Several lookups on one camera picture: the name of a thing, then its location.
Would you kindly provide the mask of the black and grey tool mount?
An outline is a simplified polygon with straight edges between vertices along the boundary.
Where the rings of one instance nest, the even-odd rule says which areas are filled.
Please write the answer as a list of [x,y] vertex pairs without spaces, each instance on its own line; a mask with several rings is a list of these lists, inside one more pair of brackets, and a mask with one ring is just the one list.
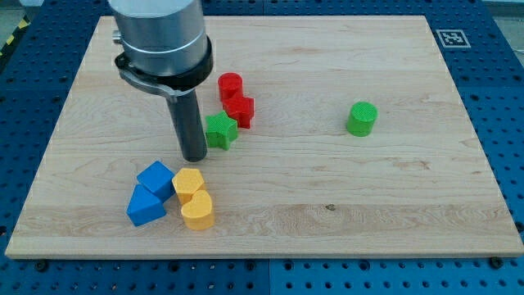
[[203,83],[214,66],[212,42],[206,37],[206,53],[190,70],[171,76],[147,74],[132,65],[130,59],[122,52],[115,60],[120,78],[145,93],[176,99],[191,92]]

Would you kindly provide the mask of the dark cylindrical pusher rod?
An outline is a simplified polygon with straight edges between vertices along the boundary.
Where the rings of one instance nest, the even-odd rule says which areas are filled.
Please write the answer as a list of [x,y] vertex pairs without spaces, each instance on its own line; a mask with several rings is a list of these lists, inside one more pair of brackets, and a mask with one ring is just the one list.
[[167,98],[166,102],[183,158],[189,162],[203,160],[207,146],[196,91]]

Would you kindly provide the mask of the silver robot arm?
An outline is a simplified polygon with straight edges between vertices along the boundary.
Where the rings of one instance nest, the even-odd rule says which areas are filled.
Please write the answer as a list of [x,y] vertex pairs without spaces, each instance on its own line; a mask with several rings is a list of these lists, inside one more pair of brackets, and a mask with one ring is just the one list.
[[110,0],[120,78],[165,98],[183,158],[197,162],[207,146],[196,88],[213,69],[212,42],[197,0]]

